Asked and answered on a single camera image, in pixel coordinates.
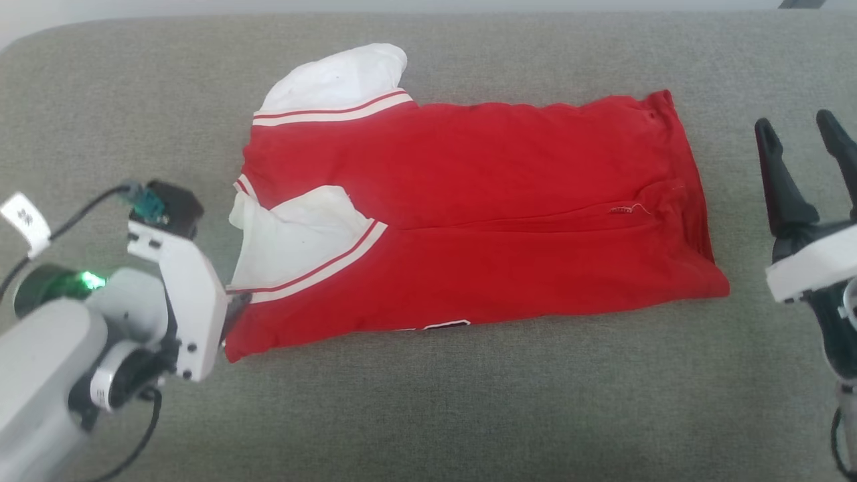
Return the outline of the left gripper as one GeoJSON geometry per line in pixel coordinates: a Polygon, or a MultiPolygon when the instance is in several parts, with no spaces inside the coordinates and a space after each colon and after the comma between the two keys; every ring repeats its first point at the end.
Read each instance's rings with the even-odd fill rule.
{"type": "MultiPolygon", "coordinates": [[[[165,287],[148,272],[120,268],[104,277],[64,266],[39,266],[19,284],[13,311],[23,319],[40,305],[61,298],[83,302],[137,343],[157,343],[169,333],[165,287]]],[[[223,343],[252,299],[253,293],[233,293],[224,316],[223,343]]]]}

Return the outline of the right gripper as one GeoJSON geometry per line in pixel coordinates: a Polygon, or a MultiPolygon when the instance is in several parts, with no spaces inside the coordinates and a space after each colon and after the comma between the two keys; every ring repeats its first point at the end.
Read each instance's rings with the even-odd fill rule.
{"type": "MultiPolygon", "coordinates": [[[[849,217],[857,218],[857,141],[830,110],[817,112],[817,127],[844,177],[853,205],[849,217]]],[[[757,120],[754,134],[769,231],[775,237],[772,265],[817,240],[857,226],[857,222],[816,224],[820,215],[814,205],[805,201],[791,177],[783,160],[783,144],[769,119],[757,120]]],[[[814,313],[830,369],[842,381],[857,381],[857,276],[815,292],[804,292],[798,299],[784,303],[792,302],[804,302],[814,313]]]]}

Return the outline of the red white sports shirt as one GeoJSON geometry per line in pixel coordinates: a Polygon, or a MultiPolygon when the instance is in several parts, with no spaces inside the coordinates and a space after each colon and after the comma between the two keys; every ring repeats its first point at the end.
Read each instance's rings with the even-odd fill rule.
{"type": "Polygon", "coordinates": [[[390,44],[291,70],[254,113],[230,223],[232,363],[341,335],[730,293],[673,96],[421,104],[390,44]]]}

